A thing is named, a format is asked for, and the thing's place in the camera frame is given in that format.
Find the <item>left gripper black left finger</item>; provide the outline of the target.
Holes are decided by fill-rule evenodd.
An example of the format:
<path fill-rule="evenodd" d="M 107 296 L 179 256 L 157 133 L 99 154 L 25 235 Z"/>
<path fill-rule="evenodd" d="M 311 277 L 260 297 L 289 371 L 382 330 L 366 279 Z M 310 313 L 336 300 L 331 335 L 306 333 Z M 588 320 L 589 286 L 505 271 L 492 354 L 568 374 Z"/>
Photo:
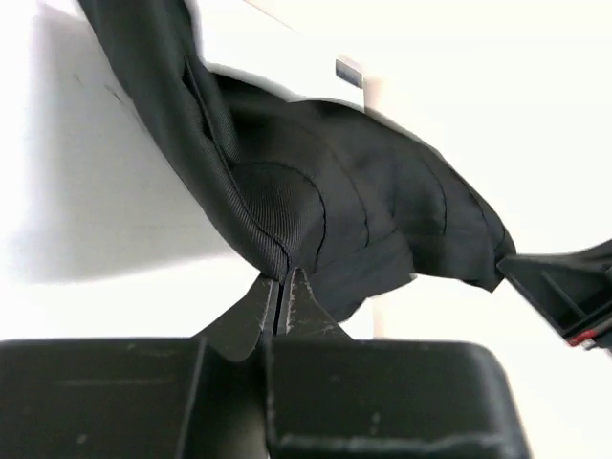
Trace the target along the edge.
<path fill-rule="evenodd" d="M 261 344 L 278 286 L 260 277 L 191 338 L 1 345 L 5 458 L 264 458 Z"/>

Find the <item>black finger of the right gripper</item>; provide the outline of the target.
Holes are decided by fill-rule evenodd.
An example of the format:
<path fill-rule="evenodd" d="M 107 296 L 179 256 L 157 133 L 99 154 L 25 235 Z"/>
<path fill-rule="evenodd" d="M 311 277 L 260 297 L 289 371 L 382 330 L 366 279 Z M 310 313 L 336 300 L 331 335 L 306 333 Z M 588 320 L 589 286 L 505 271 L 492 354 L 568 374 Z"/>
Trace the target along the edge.
<path fill-rule="evenodd" d="M 497 268 L 569 346 L 611 350 L 611 242 L 563 254 L 516 254 Z"/>

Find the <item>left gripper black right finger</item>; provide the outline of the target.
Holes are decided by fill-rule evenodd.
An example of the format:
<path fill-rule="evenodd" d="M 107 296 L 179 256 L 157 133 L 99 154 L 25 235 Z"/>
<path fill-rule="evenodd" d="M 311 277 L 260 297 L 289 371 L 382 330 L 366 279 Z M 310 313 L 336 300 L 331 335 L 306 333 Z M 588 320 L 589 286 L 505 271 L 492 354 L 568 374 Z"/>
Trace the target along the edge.
<path fill-rule="evenodd" d="M 522 458 L 506 374 L 465 341 L 352 339 L 304 272 L 283 287 L 266 345 L 273 458 Z"/>

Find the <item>black skirt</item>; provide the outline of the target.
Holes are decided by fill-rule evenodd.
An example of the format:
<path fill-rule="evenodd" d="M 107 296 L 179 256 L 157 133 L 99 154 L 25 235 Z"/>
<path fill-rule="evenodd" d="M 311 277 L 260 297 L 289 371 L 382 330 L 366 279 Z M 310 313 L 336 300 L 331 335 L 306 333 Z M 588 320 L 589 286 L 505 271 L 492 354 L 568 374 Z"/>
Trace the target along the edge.
<path fill-rule="evenodd" d="M 428 144 L 327 100 L 209 71 L 182 1 L 85 1 L 111 68 L 223 238 L 256 269 L 308 276 L 344 321 L 416 273 L 487 291 L 512 237 Z"/>

